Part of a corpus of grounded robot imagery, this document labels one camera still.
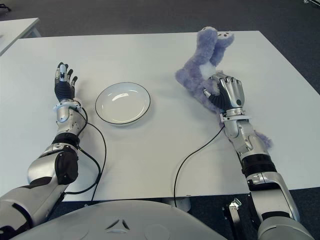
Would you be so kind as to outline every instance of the black cable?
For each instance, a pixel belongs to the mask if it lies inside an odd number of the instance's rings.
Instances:
[[[94,127],[101,135],[102,137],[102,140],[103,140],[103,144],[104,144],[104,161],[103,161],[103,165],[102,165],[102,170],[101,170],[101,174],[100,174],[100,177],[96,183],[96,186],[95,186],[95,189],[93,191],[93,194],[92,194],[92,198],[91,198],[91,201],[94,200],[94,197],[95,197],[95,193],[96,193],[96,190],[97,190],[97,187],[98,187],[98,184],[100,183],[100,179],[101,179],[101,176],[104,172],[104,169],[105,169],[105,166],[106,166],[106,161],[107,161],[107,144],[106,144],[106,140],[105,140],[105,137],[104,135],[102,134],[102,132],[93,124],[91,124],[90,122],[88,122],[88,124],[92,127]]]
[[[83,126],[83,128],[78,132],[78,134],[77,134],[77,137],[80,135],[80,133],[86,128],[86,126],[87,126],[87,123],[88,123],[88,114],[87,114],[87,112],[86,112],[86,110],[84,109],[84,108],[82,108],[82,110],[83,110],[83,112],[84,112],[84,114],[85,114],[85,117],[80,113],[80,115],[83,117],[83,119],[85,120],[85,123],[84,123],[84,126]]]
[[[86,191],[92,189],[92,188],[99,182],[100,177],[101,177],[101,169],[100,169],[99,163],[98,163],[89,153],[87,153],[86,151],[84,151],[79,145],[78,145],[77,147],[78,147],[78,149],[79,149],[81,152],[83,152],[83,154],[85,154],[87,157],[89,157],[89,158],[96,164],[96,166],[97,166],[97,168],[98,168],[98,175],[97,175],[94,183],[93,183],[91,186],[89,186],[88,188],[86,188],[86,189],[84,189],[84,190],[82,190],[82,191],[67,191],[67,192],[64,193],[65,195],[83,194],[83,193],[85,193]]]
[[[205,148],[208,144],[210,144],[213,140],[215,140],[215,138],[221,133],[221,131],[224,129],[225,126],[223,126],[220,131],[210,140],[208,141],[205,145],[203,145],[202,147],[198,148],[197,150],[195,150],[194,152],[190,153],[181,163],[178,172],[176,173],[175,176],[175,180],[174,180],[174,187],[173,187],[173,200],[174,200],[174,205],[175,207],[177,207],[177,202],[176,202],[176,185],[177,185],[177,179],[178,179],[178,175],[180,172],[180,169],[182,168],[183,164],[187,161],[188,158],[190,158],[193,154],[199,152],[201,149]]]
[[[97,177],[96,177],[95,182],[94,182],[90,187],[88,187],[88,188],[86,188],[86,189],[84,189],[84,190],[82,190],[82,191],[76,191],[76,192],[70,192],[70,191],[69,191],[69,192],[65,192],[65,194],[69,194],[69,195],[82,194],[82,193],[84,193],[84,192],[92,189],[92,188],[95,186],[95,189],[94,189],[94,191],[93,191],[93,195],[92,195],[92,198],[91,198],[91,201],[93,201],[93,200],[94,200],[94,197],[95,197],[95,193],[96,193],[97,187],[98,187],[98,184],[99,184],[99,182],[100,182],[101,176],[102,176],[103,171],[104,171],[105,166],[106,166],[106,161],[107,161],[107,144],[106,144],[106,140],[105,140],[105,137],[104,137],[104,135],[102,134],[102,132],[101,132],[95,125],[93,125],[93,124],[91,124],[90,122],[88,122],[88,114],[87,114],[87,112],[86,112],[86,110],[85,110],[84,108],[82,108],[82,109],[83,109],[83,112],[84,112],[84,114],[85,114],[85,117],[84,117],[82,114],[81,114],[81,116],[82,116],[83,119],[85,120],[85,125],[84,125],[83,128],[80,130],[80,132],[78,133],[78,136],[79,136],[79,134],[85,129],[85,127],[87,126],[87,124],[90,125],[90,126],[92,126],[92,127],[94,127],[94,128],[100,133],[100,135],[101,135],[101,137],[102,137],[102,140],[103,140],[103,144],[104,144],[104,161],[103,161],[102,169],[100,169],[99,163],[98,163],[90,154],[88,154],[87,152],[85,152],[85,151],[78,145],[78,146],[77,146],[78,149],[79,149],[81,152],[83,152],[86,156],[88,156],[92,161],[94,161],[94,163],[95,163],[95,164],[97,165],[97,167],[98,167],[98,172],[99,172],[99,173],[98,173],[98,175],[97,175]]]

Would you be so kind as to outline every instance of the furry fabric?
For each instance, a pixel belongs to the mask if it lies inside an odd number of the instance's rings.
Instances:
[[[188,89],[202,105],[216,114],[220,113],[220,109],[208,100],[203,90],[207,89],[216,96],[220,94],[218,83],[211,76],[216,74],[216,66],[221,62],[226,48],[233,43],[234,39],[231,32],[218,33],[210,26],[203,28],[197,33],[195,53],[175,74],[176,80],[181,85]],[[260,132],[255,131],[255,133],[265,143],[267,149],[273,145],[270,138]]]

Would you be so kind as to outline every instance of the white table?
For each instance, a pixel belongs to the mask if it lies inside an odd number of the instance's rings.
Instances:
[[[54,73],[60,61],[79,77],[76,96],[107,140],[107,168],[96,200],[172,197],[181,161],[219,130],[218,117],[176,82],[193,54],[196,33],[97,35],[19,39],[0,58],[0,195],[27,183],[31,162],[56,134]],[[219,68],[242,80],[245,109],[289,189],[319,187],[320,96],[259,31],[235,32]],[[98,94],[130,81],[144,86],[151,107],[135,124],[116,127],[95,113]],[[104,147],[88,126],[80,145],[102,164]],[[79,157],[68,191],[88,187],[95,165]],[[182,168],[178,196],[247,193],[235,151],[224,134]],[[92,191],[67,196],[89,200]]]
[[[39,18],[0,21],[0,56],[18,39],[41,37],[35,27],[38,21]]]

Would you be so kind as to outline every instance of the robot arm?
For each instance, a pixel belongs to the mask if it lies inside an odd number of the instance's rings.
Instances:
[[[79,134],[86,121],[80,114],[81,104],[74,99],[72,69],[62,62],[55,73],[54,91],[57,134],[50,146],[30,165],[29,185],[15,188],[0,197],[0,239],[10,239],[48,219],[63,192],[78,177]]]
[[[284,232],[300,231],[310,237],[299,239],[313,239],[299,223],[299,212],[285,181],[277,172],[264,142],[256,135],[250,117],[243,110],[245,96],[241,81],[222,73],[212,77],[218,83],[220,95],[213,95],[206,89],[203,93],[221,109],[225,134],[238,155],[250,190],[250,213],[254,225],[260,226],[259,239],[269,239],[265,237],[269,236],[270,231],[279,231],[280,227],[285,228]]]

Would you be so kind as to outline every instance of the gray carpet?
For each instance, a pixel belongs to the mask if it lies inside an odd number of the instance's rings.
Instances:
[[[303,0],[1,0],[0,21],[40,18],[44,37],[71,35],[259,30],[320,93],[320,9]],[[320,188],[291,191],[301,221],[320,239]],[[255,239],[245,195],[240,216],[247,239]],[[191,214],[228,239],[233,239],[221,207],[230,196],[192,197]],[[53,218],[83,207],[84,202],[61,204]]]

